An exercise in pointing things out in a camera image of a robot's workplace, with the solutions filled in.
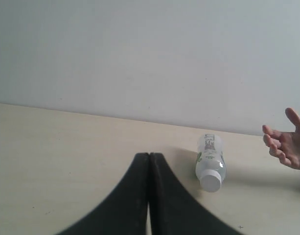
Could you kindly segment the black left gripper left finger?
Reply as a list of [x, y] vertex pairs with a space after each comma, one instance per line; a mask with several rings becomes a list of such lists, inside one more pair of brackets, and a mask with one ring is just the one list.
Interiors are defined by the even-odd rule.
[[137, 153], [112, 192], [61, 235], [145, 235], [149, 154]]

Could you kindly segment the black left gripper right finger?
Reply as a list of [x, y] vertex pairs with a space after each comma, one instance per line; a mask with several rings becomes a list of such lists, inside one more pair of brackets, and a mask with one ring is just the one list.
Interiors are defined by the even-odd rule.
[[153, 235], [239, 235], [184, 188], [161, 153], [150, 154], [149, 210]]

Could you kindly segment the person's open hand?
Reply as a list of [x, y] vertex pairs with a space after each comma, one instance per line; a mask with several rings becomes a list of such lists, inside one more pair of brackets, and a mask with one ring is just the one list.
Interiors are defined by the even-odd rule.
[[292, 108], [286, 108], [285, 114], [295, 126], [295, 131], [281, 132], [263, 125], [263, 141], [269, 148], [269, 154], [278, 158], [282, 165], [300, 170], [300, 117]]

